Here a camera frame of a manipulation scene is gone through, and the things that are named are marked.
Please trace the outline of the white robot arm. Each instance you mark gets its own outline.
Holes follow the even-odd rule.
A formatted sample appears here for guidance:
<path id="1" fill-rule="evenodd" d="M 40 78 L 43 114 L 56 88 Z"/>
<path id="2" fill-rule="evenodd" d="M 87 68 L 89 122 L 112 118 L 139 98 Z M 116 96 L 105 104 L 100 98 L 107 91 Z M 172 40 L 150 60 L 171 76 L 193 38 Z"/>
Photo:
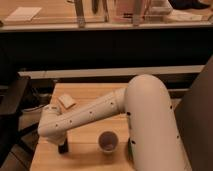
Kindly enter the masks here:
<path id="1" fill-rule="evenodd" d="M 58 136 L 67 130 L 117 114 L 127 116 L 135 171 L 190 169 L 170 95 L 153 75 L 136 76 L 126 87 L 67 113 L 54 105 L 45 106 L 38 133 L 59 144 Z"/>

